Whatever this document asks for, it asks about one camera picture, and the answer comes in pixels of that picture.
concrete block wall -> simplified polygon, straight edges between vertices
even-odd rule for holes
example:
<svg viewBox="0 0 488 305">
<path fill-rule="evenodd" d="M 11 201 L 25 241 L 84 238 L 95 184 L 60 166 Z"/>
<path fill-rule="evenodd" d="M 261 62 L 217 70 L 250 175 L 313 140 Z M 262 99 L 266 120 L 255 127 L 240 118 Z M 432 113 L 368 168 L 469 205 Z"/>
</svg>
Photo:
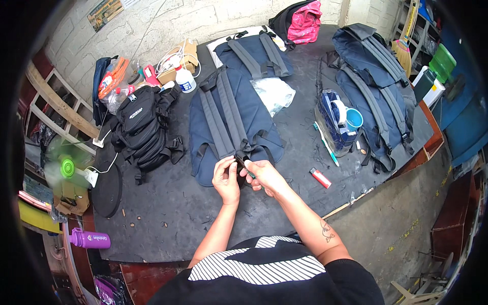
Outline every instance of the concrete block wall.
<svg viewBox="0 0 488 305">
<path fill-rule="evenodd" d="M 390 40 L 395 18 L 402 0 L 347 0 L 349 1 L 344 25 L 363 23 L 374 27 L 385 39 Z"/>
<path fill-rule="evenodd" d="M 371 0 L 365 24 L 374 27 L 385 40 L 392 39 L 395 17 L 401 3 L 401 0 Z"/>
<path fill-rule="evenodd" d="M 342 1 L 321 1 L 322 23 L 338 24 Z M 88 102 L 98 58 L 120 55 L 156 64 L 184 38 L 206 42 L 237 28 L 267 24 L 297 0 L 139 0 L 95 33 L 86 15 L 99 2 L 74 1 L 46 47 L 60 74 Z"/>
</svg>

black and white striped shirt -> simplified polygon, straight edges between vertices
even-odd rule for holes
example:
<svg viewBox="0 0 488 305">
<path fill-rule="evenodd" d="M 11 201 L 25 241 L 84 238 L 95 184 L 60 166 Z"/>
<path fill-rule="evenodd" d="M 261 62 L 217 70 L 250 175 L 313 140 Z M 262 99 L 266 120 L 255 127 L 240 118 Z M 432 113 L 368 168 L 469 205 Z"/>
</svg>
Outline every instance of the black and white striped shirt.
<svg viewBox="0 0 488 305">
<path fill-rule="evenodd" d="M 323 266 L 298 240 L 262 236 L 205 257 L 148 304 L 384 304 L 353 260 Z"/>
</svg>

concrete floor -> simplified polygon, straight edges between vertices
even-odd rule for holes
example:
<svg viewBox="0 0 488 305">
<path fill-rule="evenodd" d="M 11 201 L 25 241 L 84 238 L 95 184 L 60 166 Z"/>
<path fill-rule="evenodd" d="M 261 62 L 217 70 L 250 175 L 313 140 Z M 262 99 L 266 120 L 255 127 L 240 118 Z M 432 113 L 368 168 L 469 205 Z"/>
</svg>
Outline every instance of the concrete floor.
<svg viewBox="0 0 488 305">
<path fill-rule="evenodd" d="M 449 166 L 442 147 L 427 163 L 327 219 L 351 257 L 374 276 L 387 305 L 401 297 L 390 281 L 408 289 L 426 271 L 430 257 L 419 251 L 430 252 L 430 230 L 452 180 Z"/>
</svg>

yamaha logo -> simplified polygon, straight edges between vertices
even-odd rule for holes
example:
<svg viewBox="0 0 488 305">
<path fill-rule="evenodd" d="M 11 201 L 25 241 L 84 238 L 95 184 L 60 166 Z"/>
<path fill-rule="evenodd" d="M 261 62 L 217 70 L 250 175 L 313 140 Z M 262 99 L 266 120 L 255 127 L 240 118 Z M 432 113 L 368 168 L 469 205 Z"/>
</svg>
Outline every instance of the yamaha logo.
<svg viewBox="0 0 488 305">
<path fill-rule="evenodd" d="M 129 119 L 131 119 L 131 118 L 135 117 L 135 116 L 136 116 L 136 115 L 138 115 L 138 114 L 139 114 L 139 112 L 141 112 L 141 111 L 142 111 L 142 108 L 139 108 L 138 110 L 136 110 L 136 112 L 134 112 L 133 114 L 131 114 L 131 115 L 130 115 Z"/>
</svg>

tattoo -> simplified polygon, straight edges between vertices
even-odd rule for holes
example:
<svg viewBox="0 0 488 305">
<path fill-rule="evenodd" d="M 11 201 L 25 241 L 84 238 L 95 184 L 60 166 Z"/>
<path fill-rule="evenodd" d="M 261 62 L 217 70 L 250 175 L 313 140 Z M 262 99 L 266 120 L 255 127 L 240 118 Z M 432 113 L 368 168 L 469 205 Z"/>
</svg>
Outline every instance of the tattoo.
<svg viewBox="0 0 488 305">
<path fill-rule="evenodd" d="M 320 220 L 320 226 L 322 227 L 322 235 L 325 236 L 324 233 L 330 230 L 330 226 L 326 222 L 324 222 L 324 224 L 322 224 L 322 220 Z"/>
<path fill-rule="evenodd" d="M 324 222 L 324 224 L 322 224 L 322 220 L 320 220 L 320 226 L 322 227 L 322 235 L 325 237 L 325 241 L 327 243 L 330 242 L 330 240 L 333 239 L 335 237 L 335 235 L 332 233 L 329 236 L 326 235 L 326 232 L 328 232 L 330 230 L 329 224 L 326 222 Z"/>
</svg>

